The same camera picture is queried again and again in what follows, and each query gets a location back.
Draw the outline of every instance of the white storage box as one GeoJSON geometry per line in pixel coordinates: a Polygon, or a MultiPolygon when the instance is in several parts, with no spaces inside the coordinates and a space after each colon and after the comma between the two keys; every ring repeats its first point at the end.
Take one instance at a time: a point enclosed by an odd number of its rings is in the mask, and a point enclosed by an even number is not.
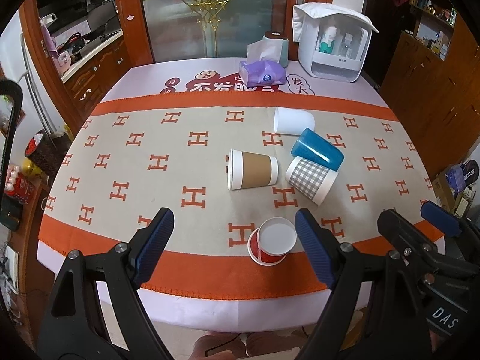
{"type": "Polygon", "coordinates": [[[313,77],[337,81],[355,81],[362,70],[372,31],[378,32],[371,20],[351,9],[333,4],[305,3],[293,7],[293,40],[300,41],[298,60],[313,77]],[[333,50],[326,54],[318,50],[318,40],[328,27],[337,29],[333,50]],[[339,55],[345,35],[349,42],[349,57],[339,55]]]}

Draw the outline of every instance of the blue gripper pad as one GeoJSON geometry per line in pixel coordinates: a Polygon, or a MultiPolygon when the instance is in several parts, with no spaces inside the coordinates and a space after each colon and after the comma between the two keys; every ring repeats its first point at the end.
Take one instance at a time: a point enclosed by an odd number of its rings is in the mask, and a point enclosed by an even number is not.
{"type": "Polygon", "coordinates": [[[338,254],[336,251],[338,241],[330,231],[318,225],[306,208],[298,210],[295,214],[295,230],[317,279],[328,288],[332,288],[337,281],[334,274],[336,264],[332,257],[335,258],[338,254]]]}
{"type": "Polygon", "coordinates": [[[458,219],[437,206],[434,202],[428,201],[422,204],[420,214],[423,219],[431,223],[447,237],[457,237],[461,234],[458,219]]]}
{"type": "Polygon", "coordinates": [[[173,232],[174,222],[173,212],[170,209],[162,208],[147,228],[138,230],[138,232],[143,231],[143,237],[146,238],[142,240],[140,248],[135,247],[137,245],[132,245],[135,242],[130,242],[132,248],[130,265],[135,268],[132,282],[136,286],[140,287],[141,284],[146,283],[152,277],[165,245],[173,232]]]}

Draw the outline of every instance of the person's leg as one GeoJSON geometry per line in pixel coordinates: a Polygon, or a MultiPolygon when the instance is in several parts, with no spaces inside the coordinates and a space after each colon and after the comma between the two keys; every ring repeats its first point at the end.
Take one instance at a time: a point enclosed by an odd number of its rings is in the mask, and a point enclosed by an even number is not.
{"type": "Polygon", "coordinates": [[[301,348],[306,342],[306,337],[295,334],[280,337],[274,332],[251,333],[247,337],[247,352],[250,356],[260,356],[291,350],[295,347],[301,348]]]}
{"type": "Polygon", "coordinates": [[[225,344],[238,333],[217,333],[217,332],[208,332],[207,335],[200,337],[195,344],[193,345],[193,352],[189,360],[194,360],[198,358],[206,357],[206,351],[208,350],[208,356],[212,356],[218,352],[231,351],[235,358],[246,357],[245,353],[245,344],[243,344],[240,337],[237,337],[232,342],[225,344]]]}

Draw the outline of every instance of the power strip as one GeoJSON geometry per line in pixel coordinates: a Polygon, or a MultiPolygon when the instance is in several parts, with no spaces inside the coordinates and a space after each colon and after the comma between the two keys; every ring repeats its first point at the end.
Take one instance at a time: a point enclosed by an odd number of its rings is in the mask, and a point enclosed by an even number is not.
{"type": "Polygon", "coordinates": [[[18,294],[18,253],[8,245],[5,249],[5,257],[7,258],[6,273],[11,280],[10,288],[18,294]]]}

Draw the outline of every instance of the gray checkered paper cup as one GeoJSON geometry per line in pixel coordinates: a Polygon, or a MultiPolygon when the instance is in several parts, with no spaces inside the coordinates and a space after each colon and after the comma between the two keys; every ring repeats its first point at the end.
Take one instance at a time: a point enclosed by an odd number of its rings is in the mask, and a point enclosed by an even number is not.
{"type": "Polygon", "coordinates": [[[285,180],[315,204],[322,204],[338,172],[302,157],[295,157],[286,170],[285,180]]]}

